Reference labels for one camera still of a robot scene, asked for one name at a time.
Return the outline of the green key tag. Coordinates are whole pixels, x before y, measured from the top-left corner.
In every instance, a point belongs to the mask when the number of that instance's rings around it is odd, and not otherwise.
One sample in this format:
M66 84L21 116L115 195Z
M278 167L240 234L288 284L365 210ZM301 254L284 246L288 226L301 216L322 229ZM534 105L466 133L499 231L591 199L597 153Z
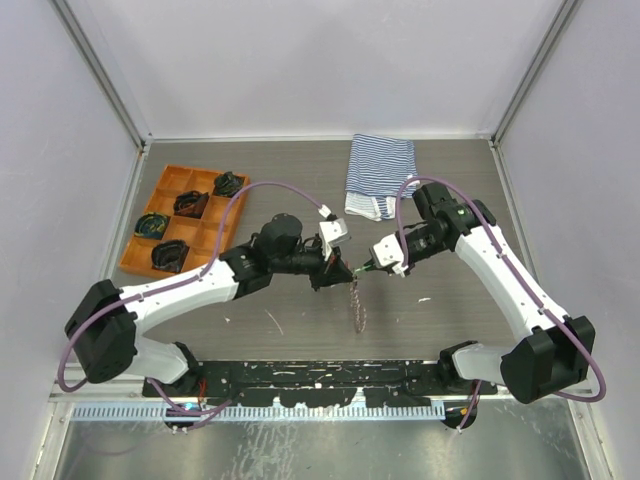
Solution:
M364 274L364 273L366 273L366 272L368 272L368 271L370 271L372 269L373 269L373 266L371 266L371 265L363 265L362 267L356 268L353 271L353 274L354 274L354 276L358 276L358 275Z

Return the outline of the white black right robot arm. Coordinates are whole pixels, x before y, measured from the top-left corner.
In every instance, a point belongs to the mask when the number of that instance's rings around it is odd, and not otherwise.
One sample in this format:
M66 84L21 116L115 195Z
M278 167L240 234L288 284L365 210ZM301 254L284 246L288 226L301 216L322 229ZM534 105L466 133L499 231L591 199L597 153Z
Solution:
M370 249L362 271L406 277L420 261L451 251L479 278L506 318L512 347L466 341L441 351L438 379L459 394L473 381L504 386L522 404L548 395L576 400L568 388L593 374L598 402L606 394L602 370L592 356L595 327L585 316L572 317L536 282L508 245L495 217L478 200L435 177L416 184L412 198L420 222L383 237Z

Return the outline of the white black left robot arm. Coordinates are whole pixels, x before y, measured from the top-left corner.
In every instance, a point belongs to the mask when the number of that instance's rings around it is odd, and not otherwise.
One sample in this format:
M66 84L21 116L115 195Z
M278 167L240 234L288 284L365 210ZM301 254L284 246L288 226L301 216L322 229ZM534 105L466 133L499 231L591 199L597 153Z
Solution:
M313 290L352 282L339 248L350 238L344 219L330 215L309 239L301 233L296 217L278 214L211 265L126 288L110 280L92 285L64 328L86 382L104 383L126 373L152 378L178 396L191 395L200 384L194 355L180 342L147 338L147 331L192 310L253 294L276 274L305 275Z

